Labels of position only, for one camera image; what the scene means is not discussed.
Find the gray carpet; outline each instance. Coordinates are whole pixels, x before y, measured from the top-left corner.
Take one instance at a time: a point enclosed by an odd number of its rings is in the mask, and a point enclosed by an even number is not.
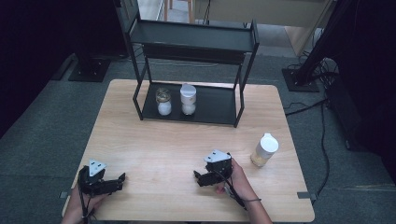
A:
[[[312,105],[325,94],[290,92],[281,69],[297,59],[258,55],[248,83],[275,85],[286,113]],[[236,67],[201,63],[155,61],[156,79],[233,82]],[[70,188],[89,140],[109,81],[134,78],[132,64],[113,62],[103,83],[50,81],[19,120],[0,140],[0,223],[56,223],[61,221],[62,190]],[[334,113],[323,109],[324,146],[330,160],[326,186],[314,204],[313,223],[395,223],[396,188],[380,158],[345,147]],[[308,190],[315,193],[326,175],[321,148],[321,109],[316,106],[288,116],[288,123]]]

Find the person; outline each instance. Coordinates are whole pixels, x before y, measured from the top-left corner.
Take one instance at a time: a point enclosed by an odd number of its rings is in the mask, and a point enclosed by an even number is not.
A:
[[[250,186],[248,178],[245,175],[243,168],[232,158],[233,174],[231,178],[233,180],[233,187],[239,197],[244,201],[247,213],[251,224],[270,224],[272,223],[271,218],[268,216],[261,200],[257,196],[253,187]],[[216,193],[223,193],[224,184],[218,185]],[[87,205],[89,202],[88,213],[92,209],[97,209],[107,197],[106,194],[98,195],[89,200],[87,195],[84,195],[84,202]],[[64,218],[62,224],[79,224],[83,223],[82,219],[82,207],[79,198],[78,188],[73,188],[70,196],[69,204],[64,212]]]

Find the chair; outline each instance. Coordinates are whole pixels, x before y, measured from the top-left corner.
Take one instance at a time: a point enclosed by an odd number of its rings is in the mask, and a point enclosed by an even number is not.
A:
[[[193,17],[192,17],[192,0],[179,0],[179,1],[185,1],[185,2],[188,3],[188,7],[189,7],[189,23],[194,23],[194,20],[193,20]],[[163,19],[165,21],[168,21],[168,4],[169,4],[169,9],[172,9],[173,0],[164,0]]]

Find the person's right hand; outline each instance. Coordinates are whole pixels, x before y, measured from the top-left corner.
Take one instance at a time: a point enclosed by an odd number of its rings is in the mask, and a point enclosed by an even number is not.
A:
[[[257,199],[257,194],[248,182],[244,169],[232,158],[233,174],[229,180],[233,184],[233,188],[243,201]],[[224,192],[224,183],[218,185],[217,193]]]

